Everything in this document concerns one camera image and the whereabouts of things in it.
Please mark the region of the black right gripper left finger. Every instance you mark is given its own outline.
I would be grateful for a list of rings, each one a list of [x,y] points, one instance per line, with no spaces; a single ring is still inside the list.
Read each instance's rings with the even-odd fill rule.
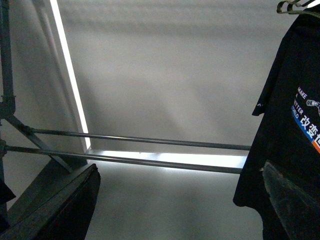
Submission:
[[[96,207],[101,176],[96,164],[51,183],[2,240],[84,240]]]

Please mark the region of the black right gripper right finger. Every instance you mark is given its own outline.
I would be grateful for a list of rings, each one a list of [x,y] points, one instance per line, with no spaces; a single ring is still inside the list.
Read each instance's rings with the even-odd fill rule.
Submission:
[[[273,209],[291,240],[320,238],[320,186],[271,161],[262,168]]]

